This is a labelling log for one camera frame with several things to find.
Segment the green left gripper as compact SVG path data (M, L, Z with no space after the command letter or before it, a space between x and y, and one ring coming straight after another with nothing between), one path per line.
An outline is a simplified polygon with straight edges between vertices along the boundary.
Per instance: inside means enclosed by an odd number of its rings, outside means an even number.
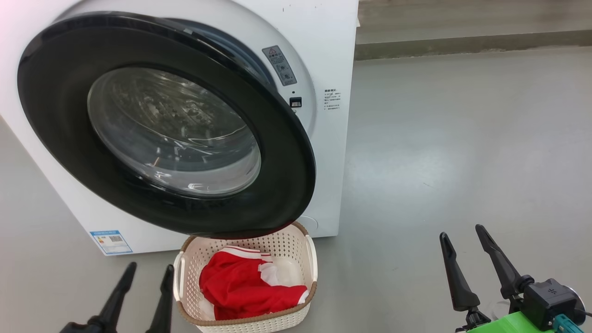
M67 323L59 333L117 333L118 320L125 296L135 278L137 263L130 263L98 315L87 324ZM171 333L173 281L175 269L169 264L160 284L160 299L146 333Z

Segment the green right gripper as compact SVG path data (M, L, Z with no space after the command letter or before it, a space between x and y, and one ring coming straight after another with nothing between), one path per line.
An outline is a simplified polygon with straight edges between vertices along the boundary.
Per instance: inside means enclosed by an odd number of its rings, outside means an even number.
M526 286L535 282L534 278L518 273L483 225L476 225L475 230L483 250L490 255L501 284L500 292L503 299L512 299L524 293ZM467 324L458 327L456 333L558 333L558 327L554 324L550 325L550 329L541 331L522 312L508 314L499 320L490 320L478 310L480 299L470 289L446 232L440 234L439 241L453 309L457 312L468 311Z

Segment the red and white garment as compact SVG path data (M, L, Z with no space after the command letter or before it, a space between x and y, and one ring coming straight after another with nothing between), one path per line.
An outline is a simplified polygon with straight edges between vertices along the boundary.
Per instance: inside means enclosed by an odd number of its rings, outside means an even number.
M214 318L241 320L302 305L309 296L303 284L281 282L270 253L228 245L216 252L199 275L199 289L211 303Z

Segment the black round glass washer door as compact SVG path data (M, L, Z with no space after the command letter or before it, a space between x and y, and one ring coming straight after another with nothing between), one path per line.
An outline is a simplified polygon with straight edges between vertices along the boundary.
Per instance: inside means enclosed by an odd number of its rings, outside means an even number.
M59 165L150 225L258 237L311 201L315 156L289 104L169 19L102 11L55 23L25 47L17 89Z

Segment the cream basket with brown rim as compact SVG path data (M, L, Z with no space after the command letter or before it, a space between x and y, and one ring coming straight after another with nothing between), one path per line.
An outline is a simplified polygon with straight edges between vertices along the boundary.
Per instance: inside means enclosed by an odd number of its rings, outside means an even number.
M280 280L290 286L303 284L309 296L302 305L241 320L217 321L213 308L199 289L201 270L220 249L234 245L270 253L280 267ZM314 242L298 222L267 236L247 240L212 240L191 236L176 256L173 295L180 315L201 333L275 333L300 324L309 311L318 280Z

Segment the white front-load washing machine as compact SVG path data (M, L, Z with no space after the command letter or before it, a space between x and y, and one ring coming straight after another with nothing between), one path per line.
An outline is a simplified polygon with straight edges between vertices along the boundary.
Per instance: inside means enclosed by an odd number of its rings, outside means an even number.
M298 217L317 220L318 228L311 236L336 236L358 3L359 0L0 0L0 115L97 247L89 232L118 230L133 253L177 250L185 234L150 225L108 203L84 188L51 156L35 135L19 101L18 62L39 32L88 12L139 13L218 28L259 57L272 74L279 94L304 126L315 157L316 181L311 202ZM296 84L283 86L262 52L263 48L275 45L287 58Z

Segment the blue energy label sticker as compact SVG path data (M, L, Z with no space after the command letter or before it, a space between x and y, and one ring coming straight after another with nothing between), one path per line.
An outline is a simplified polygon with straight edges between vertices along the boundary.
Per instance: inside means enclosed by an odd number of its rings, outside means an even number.
M131 247L118 230L100 230L89 233L106 256L133 253Z

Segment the grey warning sticker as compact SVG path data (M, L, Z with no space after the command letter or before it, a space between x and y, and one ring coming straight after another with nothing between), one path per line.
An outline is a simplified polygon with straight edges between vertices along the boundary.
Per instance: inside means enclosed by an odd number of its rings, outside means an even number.
M272 65L283 86L297 83L296 76L279 46L265 47L262 49L262 52Z

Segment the grey wall skirting strip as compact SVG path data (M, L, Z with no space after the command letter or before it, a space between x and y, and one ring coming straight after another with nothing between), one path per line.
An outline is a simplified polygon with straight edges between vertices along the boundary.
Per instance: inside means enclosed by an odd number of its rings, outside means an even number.
M370 61L558 47L592 47L592 29L365 43L356 45L354 59Z

